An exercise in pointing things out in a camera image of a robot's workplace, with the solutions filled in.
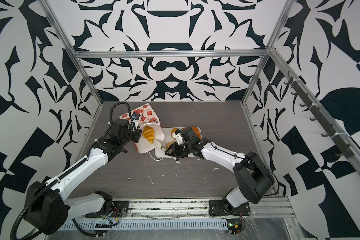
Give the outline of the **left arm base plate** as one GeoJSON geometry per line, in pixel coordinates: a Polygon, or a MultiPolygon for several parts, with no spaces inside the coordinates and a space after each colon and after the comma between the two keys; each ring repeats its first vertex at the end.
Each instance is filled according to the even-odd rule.
{"type": "Polygon", "coordinates": [[[125,215],[129,210],[129,201],[113,201],[107,203],[103,208],[96,213],[86,214],[86,218],[102,218],[107,216],[108,218],[118,218],[125,215]]]}

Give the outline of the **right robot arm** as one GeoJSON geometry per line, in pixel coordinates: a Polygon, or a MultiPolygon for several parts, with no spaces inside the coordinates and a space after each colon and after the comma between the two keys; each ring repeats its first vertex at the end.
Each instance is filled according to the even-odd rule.
{"type": "Polygon", "coordinates": [[[227,207],[237,209],[248,202],[257,204],[275,183],[273,173],[254,152],[242,154],[225,149],[209,139],[201,139],[191,127],[176,129],[172,136],[176,141],[167,147],[152,137],[148,140],[165,156],[177,161],[193,155],[219,164],[235,175],[238,186],[223,198],[227,207]]]}

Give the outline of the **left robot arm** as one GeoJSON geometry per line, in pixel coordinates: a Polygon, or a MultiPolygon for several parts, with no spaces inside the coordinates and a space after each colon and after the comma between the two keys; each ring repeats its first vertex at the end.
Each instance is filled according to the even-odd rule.
{"type": "Polygon", "coordinates": [[[35,182],[29,187],[25,208],[18,219],[27,221],[45,235],[51,235],[66,221],[77,217],[92,213],[111,214],[113,199],[103,191],[75,199],[69,196],[97,169],[125,152],[126,144],[137,143],[141,134],[137,120],[117,119],[112,122],[106,136],[95,141],[82,159],[45,183],[35,182]]]}

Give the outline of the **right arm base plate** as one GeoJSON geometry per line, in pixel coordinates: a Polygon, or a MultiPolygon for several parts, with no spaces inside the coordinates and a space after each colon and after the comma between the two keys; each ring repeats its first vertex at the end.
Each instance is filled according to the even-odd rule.
{"type": "Polygon", "coordinates": [[[233,208],[227,201],[209,200],[209,215],[212,217],[249,216],[250,211],[249,203],[244,203],[238,208],[233,208]]]}

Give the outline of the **red white paper bag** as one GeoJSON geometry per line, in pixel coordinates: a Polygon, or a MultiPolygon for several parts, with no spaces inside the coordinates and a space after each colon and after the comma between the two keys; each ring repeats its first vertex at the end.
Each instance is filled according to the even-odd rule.
{"type": "Polygon", "coordinates": [[[137,127],[141,137],[135,146],[139,154],[145,154],[152,150],[162,150],[165,148],[165,134],[161,128],[158,115],[150,104],[145,103],[142,106],[131,110],[131,115],[138,114],[137,127]]]}

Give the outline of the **orange ring fake bread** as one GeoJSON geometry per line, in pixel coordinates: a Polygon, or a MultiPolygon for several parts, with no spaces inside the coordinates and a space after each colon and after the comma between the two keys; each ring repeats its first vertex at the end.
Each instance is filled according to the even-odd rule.
{"type": "Polygon", "coordinates": [[[175,143],[175,142],[169,142],[169,143],[167,143],[167,144],[166,144],[166,149],[169,149],[170,146],[171,146],[173,143],[175,143]]]}

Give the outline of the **yellow striped fake bread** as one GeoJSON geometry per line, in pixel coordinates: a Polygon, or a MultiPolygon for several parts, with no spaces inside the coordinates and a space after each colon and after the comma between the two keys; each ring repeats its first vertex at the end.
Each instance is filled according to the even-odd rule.
{"type": "Polygon", "coordinates": [[[180,130],[177,129],[177,128],[174,128],[174,129],[171,130],[171,137],[172,137],[173,139],[176,139],[176,138],[177,138],[177,134],[179,134],[179,133],[180,133],[180,130]]]}

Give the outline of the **yellow fake croissant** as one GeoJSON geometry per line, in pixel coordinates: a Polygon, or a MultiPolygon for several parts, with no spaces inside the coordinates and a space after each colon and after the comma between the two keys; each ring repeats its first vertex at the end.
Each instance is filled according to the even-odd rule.
{"type": "Polygon", "coordinates": [[[145,126],[142,132],[143,138],[145,138],[150,144],[153,144],[153,140],[156,138],[154,128],[145,126]]]}

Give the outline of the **orange fake croissant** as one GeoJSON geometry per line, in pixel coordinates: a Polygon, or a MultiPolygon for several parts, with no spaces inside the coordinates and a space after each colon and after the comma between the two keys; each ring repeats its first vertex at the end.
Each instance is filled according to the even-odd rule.
{"type": "Polygon", "coordinates": [[[183,128],[181,131],[181,134],[185,141],[192,140],[196,137],[199,138],[199,140],[202,139],[201,132],[200,132],[199,128],[197,128],[197,127],[183,128]]]}

